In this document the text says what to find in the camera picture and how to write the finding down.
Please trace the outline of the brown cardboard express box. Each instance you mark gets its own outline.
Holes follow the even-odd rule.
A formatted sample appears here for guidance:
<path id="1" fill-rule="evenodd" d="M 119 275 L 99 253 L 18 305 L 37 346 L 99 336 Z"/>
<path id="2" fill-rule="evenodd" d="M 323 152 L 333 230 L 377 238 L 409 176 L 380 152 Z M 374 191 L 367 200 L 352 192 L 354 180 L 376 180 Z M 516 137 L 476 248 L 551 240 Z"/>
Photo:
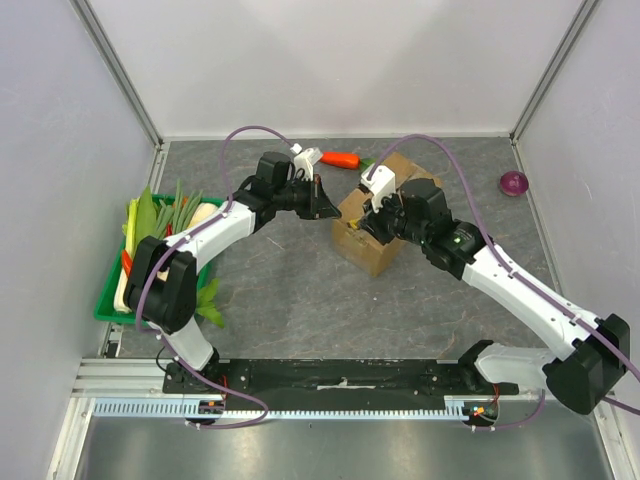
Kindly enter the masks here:
<path id="1" fill-rule="evenodd" d="M 383 163 L 395 174 L 395 186 L 418 178 L 430 179 L 437 187 L 442 180 L 399 153 L 393 153 Z M 385 244 L 378 240 L 381 230 L 382 211 L 375 213 L 370 205 L 371 194 L 359 186 L 340 203 L 341 217 L 332 222 L 332 247 L 351 264 L 371 277 L 385 271 L 407 244 L 396 236 L 387 234 Z"/>

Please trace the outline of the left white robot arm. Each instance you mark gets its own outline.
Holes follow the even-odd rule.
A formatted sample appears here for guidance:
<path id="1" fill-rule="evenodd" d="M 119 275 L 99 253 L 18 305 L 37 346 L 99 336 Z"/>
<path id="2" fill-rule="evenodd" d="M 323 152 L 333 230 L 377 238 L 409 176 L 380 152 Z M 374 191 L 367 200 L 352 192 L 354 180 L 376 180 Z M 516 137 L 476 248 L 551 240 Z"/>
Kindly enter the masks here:
<path id="1" fill-rule="evenodd" d="M 188 365 L 184 379 L 196 392 L 211 392 L 220 378 L 214 347 L 195 319 L 200 270 L 280 211 L 293 211 L 302 220 L 340 217 L 313 170 L 321 157 L 317 148 L 294 158 L 267 152 L 255 174 L 205 220 L 164 240 L 148 236 L 138 245 L 124 303 Z"/>

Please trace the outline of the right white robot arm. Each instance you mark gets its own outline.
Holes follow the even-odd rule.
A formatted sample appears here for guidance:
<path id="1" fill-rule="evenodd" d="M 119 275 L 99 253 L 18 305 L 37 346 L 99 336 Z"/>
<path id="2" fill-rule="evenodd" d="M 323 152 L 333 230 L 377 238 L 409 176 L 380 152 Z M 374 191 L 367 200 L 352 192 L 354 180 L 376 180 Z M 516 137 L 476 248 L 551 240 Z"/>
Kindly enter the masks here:
<path id="1" fill-rule="evenodd" d="M 532 330 L 541 348 L 480 341 L 458 368 L 467 392 L 510 383 L 550 393 L 578 414 L 589 414 L 628 371 L 630 329 L 615 314 L 602 319 L 576 306 L 514 262 L 474 224 L 456 220 L 444 192 L 427 178 L 397 185 L 389 169 L 365 173 L 369 197 L 357 222 L 378 243 L 418 246 L 436 268 L 485 293 Z"/>

